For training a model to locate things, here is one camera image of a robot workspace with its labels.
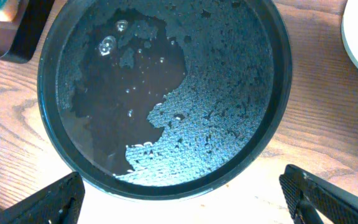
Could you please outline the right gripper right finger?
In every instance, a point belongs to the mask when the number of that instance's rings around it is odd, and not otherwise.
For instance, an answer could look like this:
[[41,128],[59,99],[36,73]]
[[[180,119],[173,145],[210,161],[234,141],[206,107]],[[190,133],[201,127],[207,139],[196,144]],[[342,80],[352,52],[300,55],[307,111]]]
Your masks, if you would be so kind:
[[322,213],[333,223],[358,223],[358,197],[293,165],[279,183],[294,223],[322,223]]

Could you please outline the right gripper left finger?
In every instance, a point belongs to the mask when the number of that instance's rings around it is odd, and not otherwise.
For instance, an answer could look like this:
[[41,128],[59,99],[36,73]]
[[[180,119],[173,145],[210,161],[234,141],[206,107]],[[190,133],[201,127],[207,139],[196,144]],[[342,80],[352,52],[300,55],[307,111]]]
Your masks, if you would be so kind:
[[0,224],[77,223],[85,197],[81,175],[72,172],[0,213]]

